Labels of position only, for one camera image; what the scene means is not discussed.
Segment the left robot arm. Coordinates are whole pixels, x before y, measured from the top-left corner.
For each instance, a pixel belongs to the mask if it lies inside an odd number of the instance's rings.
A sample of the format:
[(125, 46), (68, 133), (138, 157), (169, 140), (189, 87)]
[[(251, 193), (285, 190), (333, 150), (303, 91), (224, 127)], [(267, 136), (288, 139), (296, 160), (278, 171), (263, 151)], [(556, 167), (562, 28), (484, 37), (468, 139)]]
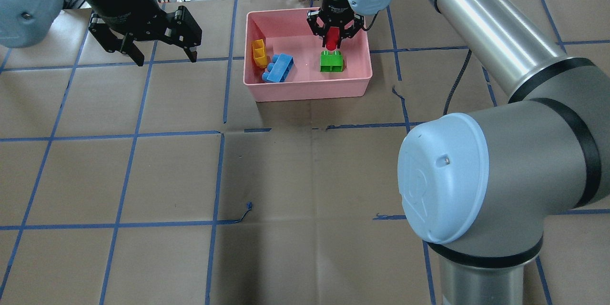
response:
[[(89, 32), (109, 53), (142, 66), (138, 41), (161, 41), (183, 49), (191, 62), (201, 44), (200, 25), (186, 7), (167, 13), (156, 0), (84, 0), (92, 9)], [(64, 0), (0, 0), (0, 42), (7, 48), (39, 44), (63, 9)]]

